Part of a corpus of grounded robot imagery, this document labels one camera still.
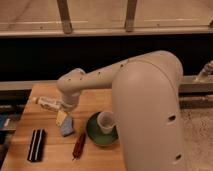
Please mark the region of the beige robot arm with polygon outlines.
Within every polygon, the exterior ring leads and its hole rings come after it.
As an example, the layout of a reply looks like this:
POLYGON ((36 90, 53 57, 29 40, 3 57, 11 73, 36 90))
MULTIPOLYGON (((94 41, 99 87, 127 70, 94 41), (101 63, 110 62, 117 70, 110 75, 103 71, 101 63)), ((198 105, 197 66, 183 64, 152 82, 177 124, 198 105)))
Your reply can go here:
POLYGON ((183 68, 167 51, 132 57, 57 81, 62 106, 74 109, 84 89, 110 88, 126 171, 187 171, 178 99, 183 68))

